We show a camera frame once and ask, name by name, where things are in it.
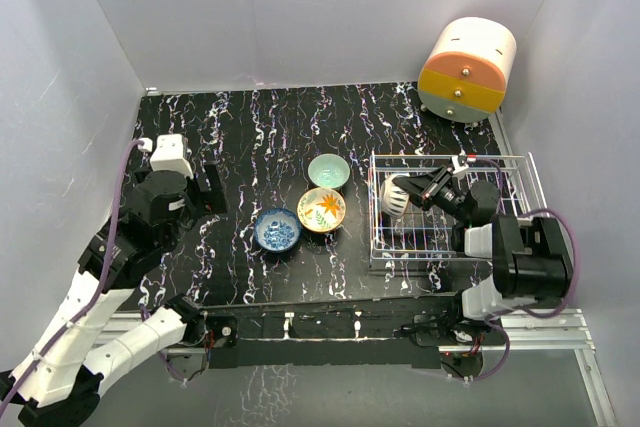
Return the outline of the white striped bowl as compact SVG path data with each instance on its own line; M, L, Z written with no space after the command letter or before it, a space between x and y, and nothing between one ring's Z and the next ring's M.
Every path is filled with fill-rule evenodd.
M391 174L381 185L380 208L390 217L398 218L404 215L409 205L409 194L399 187L395 180L405 177L405 174Z

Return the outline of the light green bowl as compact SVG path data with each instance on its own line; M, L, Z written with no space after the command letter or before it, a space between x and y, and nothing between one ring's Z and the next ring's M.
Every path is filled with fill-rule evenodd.
M341 189L350 177L350 167L342 157L325 153L316 156L307 168L310 181L317 187Z

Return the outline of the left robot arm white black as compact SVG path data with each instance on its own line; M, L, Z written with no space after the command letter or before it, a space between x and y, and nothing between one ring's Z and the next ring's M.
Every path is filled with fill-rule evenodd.
M167 347L206 334L202 307L180 294L102 347L95 342L142 279L204 217L227 211L214 163L194 176L136 172L136 185L91 239L71 287L29 355L1 374L1 405L17 404L24 426L79 426L118 380Z

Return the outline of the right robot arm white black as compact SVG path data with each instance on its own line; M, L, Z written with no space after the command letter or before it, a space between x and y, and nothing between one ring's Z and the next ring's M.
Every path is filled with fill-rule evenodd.
M492 267L486 279L456 293L445 314L416 318L396 334L416 340L427 333L479 346L504 314L549 319L562 313L575 290L577 254L565 242L560 218L544 208L522 216L503 213L499 186L479 180L461 191L458 175L458 168L442 166L432 173L394 174L383 183L385 212L407 204L424 212L441 209L457 221L451 249Z

